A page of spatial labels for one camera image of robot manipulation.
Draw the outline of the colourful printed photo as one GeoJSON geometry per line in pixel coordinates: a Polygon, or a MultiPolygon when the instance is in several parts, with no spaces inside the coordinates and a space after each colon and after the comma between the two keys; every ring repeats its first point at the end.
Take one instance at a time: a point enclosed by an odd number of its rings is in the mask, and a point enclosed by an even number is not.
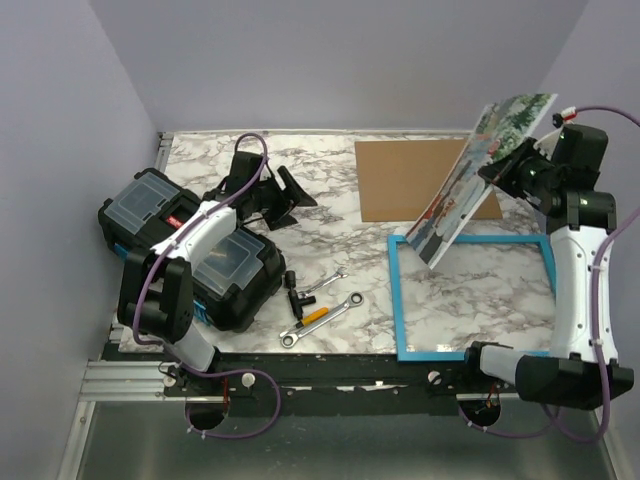
{"type": "Polygon", "coordinates": [[[530,137],[557,96],[520,94],[486,105],[444,183],[405,239],[434,268],[493,192],[479,170],[503,159],[530,137]]]}

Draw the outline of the brown backing board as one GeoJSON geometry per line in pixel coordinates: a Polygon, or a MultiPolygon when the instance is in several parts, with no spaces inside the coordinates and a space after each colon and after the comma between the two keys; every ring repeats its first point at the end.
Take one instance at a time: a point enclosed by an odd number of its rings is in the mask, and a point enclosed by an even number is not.
{"type": "Polygon", "coordinates": [[[362,220],[417,220],[435,198],[465,144],[464,139],[357,141],[362,220]]]}

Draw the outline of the blue picture frame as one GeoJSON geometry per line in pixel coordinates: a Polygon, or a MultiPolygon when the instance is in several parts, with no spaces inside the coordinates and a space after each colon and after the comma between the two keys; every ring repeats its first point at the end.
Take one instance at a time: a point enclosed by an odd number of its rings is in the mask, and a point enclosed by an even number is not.
{"type": "MultiPolygon", "coordinates": [[[[396,344],[396,357],[400,363],[426,362],[462,362],[463,352],[417,351],[408,349],[406,327],[404,321],[404,305],[402,299],[401,272],[398,247],[406,244],[403,235],[391,234],[387,236],[387,251],[389,261],[390,290],[393,313],[393,324],[396,344]]],[[[549,239],[543,234],[528,235],[459,235],[457,244],[505,244],[505,245],[535,245],[541,254],[550,289],[556,292],[556,267],[549,239]]]]}

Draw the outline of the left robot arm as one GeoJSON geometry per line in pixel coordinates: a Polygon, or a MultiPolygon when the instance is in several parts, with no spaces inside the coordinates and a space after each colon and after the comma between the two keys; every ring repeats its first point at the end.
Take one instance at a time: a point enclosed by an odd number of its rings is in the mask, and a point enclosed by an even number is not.
{"type": "Polygon", "coordinates": [[[99,211],[110,249],[124,270],[116,316],[140,345],[161,346],[189,367],[201,395],[222,380],[218,349],[198,321],[244,332],[281,287],[286,262],[277,246],[246,226],[255,214],[270,230],[296,224],[292,211],[316,201],[266,153],[235,150],[229,174],[203,196],[154,168],[99,211]]]}

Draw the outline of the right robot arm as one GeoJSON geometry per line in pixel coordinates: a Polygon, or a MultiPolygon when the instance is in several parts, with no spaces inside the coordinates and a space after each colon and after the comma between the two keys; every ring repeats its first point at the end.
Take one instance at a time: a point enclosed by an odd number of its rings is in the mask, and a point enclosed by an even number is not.
{"type": "Polygon", "coordinates": [[[628,392],[634,372],[620,366],[606,270],[617,227],[612,194],[595,189],[608,146],[605,131],[566,123],[527,138],[504,159],[479,169],[483,180],[526,200],[546,218],[555,264],[555,326],[545,356],[498,343],[474,342],[460,379],[480,392],[496,379],[524,401],[594,410],[628,392]]]}

